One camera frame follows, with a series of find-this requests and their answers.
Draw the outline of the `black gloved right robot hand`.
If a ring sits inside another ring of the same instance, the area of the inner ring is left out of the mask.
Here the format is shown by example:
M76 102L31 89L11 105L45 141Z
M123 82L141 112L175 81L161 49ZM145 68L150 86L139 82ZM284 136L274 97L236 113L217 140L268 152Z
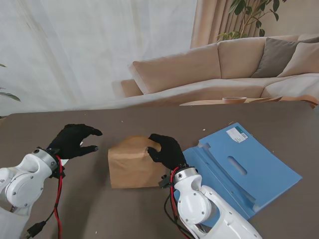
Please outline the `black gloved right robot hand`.
M169 170L187 166L181 147L173 137L152 133L149 139L161 146L160 151L148 147L148 154L154 162L162 163Z

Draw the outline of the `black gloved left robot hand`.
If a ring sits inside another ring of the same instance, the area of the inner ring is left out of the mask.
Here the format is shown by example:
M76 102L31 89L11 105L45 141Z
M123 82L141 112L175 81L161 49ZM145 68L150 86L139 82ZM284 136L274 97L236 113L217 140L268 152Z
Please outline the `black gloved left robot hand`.
M72 159L98 150L98 146L81 146L90 135L102 136L102 132L85 124L67 124L47 147L47 151L60 159Z

